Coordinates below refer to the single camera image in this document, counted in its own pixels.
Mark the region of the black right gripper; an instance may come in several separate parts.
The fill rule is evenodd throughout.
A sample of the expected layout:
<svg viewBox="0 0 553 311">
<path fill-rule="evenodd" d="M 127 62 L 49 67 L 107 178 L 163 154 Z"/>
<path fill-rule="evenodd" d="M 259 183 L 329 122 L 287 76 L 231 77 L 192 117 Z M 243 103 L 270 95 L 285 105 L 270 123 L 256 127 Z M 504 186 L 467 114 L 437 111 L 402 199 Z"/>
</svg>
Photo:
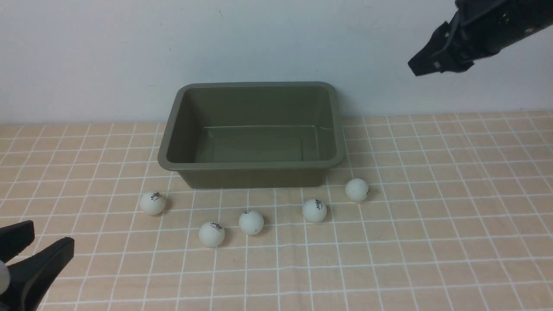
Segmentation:
<svg viewBox="0 0 553 311">
<path fill-rule="evenodd" d="M 432 33 L 408 65 L 415 76 L 462 73 L 552 26 L 551 0 L 457 0 L 458 11 Z"/>
</svg>

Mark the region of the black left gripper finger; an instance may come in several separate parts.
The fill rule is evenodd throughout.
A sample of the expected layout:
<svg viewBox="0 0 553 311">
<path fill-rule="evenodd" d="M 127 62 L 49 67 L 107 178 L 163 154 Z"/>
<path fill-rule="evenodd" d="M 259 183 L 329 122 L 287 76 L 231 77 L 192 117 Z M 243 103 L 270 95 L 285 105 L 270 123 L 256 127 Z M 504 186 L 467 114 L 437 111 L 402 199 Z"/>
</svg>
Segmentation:
<svg viewBox="0 0 553 311">
<path fill-rule="evenodd" d="M 0 260 L 9 262 L 35 240 L 35 227 L 32 220 L 26 220 L 0 228 Z"/>
<path fill-rule="evenodd" d="M 1 291 L 3 311 L 36 311 L 49 288 L 74 257 L 75 240 L 61 238 L 6 270 L 9 281 Z"/>
</svg>

